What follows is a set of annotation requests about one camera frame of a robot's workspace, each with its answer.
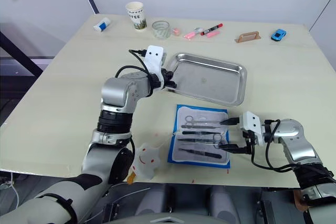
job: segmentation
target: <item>paper cup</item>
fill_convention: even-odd
[[[145,12],[141,2],[129,2],[126,4],[126,10],[136,30],[143,30],[147,27]]]

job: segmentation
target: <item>metal tray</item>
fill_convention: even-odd
[[[242,65],[180,52],[167,70],[174,72],[177,84],[169,91],[226,106],[244,100],[247,71]]]

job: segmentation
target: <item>blue toy car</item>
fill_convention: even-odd
[[[272,34],[271,39],[274,41],[281,41],[281,39],[286,35],[286,31],[278,29]]]

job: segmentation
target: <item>surgical scissors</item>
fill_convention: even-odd
[[[221,121],[208,121],[208,120],[194,120],[192,115],[187,115],[185,117],[185,126],[186,128],[192,128],[196,123],[221,123]]]

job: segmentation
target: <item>red marker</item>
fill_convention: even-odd
[[[222,26],[223,26],[223,24],[220,23],[220,24],[217,25],[217,26],[214,26],[214,27],[212,27],[212,28],[209,28],[208,30],[205,30],[205,31],[201,32],[201,35],[205,35],[205,34],[207,34],[207,33],[210,33],[211,31],[216,30],[216,29],[218,29],[218,28],[220,28],[220,27],[222,27]]]

